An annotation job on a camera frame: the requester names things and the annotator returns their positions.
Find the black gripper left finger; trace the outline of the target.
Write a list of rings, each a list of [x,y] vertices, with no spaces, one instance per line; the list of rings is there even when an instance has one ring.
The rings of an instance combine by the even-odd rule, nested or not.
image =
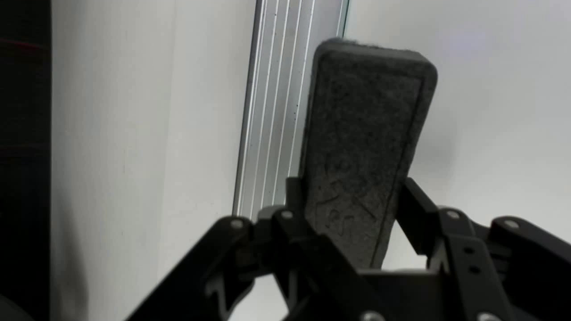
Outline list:
[[[254,280],[271,275],[287,305],[283,321],[390,321],[333,242],[303,218],[301,178],[287,182],[281,207],[258,221],[217,219],[126,321],[228,321]]]

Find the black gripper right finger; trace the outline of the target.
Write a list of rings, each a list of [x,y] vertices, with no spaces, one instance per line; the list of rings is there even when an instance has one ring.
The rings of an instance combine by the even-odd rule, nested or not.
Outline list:
[[[420,271],[367,273],[358,321],[571,321],[571,244],[515,216],[481,226],[410,178],[387,193]]]

